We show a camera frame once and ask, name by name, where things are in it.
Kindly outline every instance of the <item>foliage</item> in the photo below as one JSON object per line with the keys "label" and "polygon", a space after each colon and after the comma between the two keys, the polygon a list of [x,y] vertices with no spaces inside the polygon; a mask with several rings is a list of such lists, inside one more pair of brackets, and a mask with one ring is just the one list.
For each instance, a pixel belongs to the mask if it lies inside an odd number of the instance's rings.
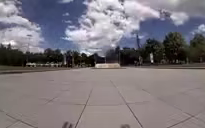
{"label": "foliage", "polygon": [[121,65],[134,65],[140,60],[143,63],[150,63],[150,53],[154,55],[154,62],[159,64],[164,62],[180,63],[190,60],[191,62],[205,61],[205,36],[196,34],[186,44],[185,39],[180,33],[171,32],[167,34],[163,42],[156,39],[148,39],[139,49],[116,47],[106,52],[105,57],[98,54],[86,55],[77,51],[67,51],[62,53],[59,49],[45,49],[43,53],[23,53],[11,45],[0,45],[0,65],[25,66],[31,63],[63,63],[66,66],[94,66],[95,63],[120,62]]}
{"label": "foliage", "polygon": [[196,34],[190,42],[189,56],[193,61],[205,61],[205,37]]}
{"label": "foliage", "polygon": [[146,58],[149,57],[150,53],[154,55],[155,63],[160,63],[161,60],[164,58],[163,45],[155,39],[148,39],[144,45],[144,49],[144,55],[146,56]]}
{"label": "foliage", "polygon": [[170,63],[177,63],[177,60],[184,61],[186,42],[178,32],[170,32],[163,41],[165,55]]}

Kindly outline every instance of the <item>sky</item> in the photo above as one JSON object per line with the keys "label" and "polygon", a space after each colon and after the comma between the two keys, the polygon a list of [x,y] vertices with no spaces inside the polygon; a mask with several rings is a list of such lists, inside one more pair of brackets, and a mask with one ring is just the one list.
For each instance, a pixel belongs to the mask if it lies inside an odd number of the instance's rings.
{"label": "sky", "polygon": [[103,54],[175,31],[205,35],[205,0],[0,0],[0,44],[23,51]]}

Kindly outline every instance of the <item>green tree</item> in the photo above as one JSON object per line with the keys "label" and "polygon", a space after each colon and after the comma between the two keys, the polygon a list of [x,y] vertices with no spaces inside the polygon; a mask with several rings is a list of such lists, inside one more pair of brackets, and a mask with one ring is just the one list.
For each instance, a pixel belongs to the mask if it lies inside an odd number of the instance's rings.
{"label": "green tree", "polygon": [[164,55],[164,48],[163,45],[155,40],[155,39],[148,39],[145,43],[145,54],[148,57],[150,53],[154,55],[154,61],[156,63],[160,63],[163,59]]}
{"label": "green tree", "polygon": [[170,63],[177,60],[185,61],[186,42],[184,37],[178,32],[170,32],[163,41],[165,55]]}
{"label": "green tree", "polygon": [[205,37],[196,34],[190,41],[189,55],[192,61],[205,61]]}

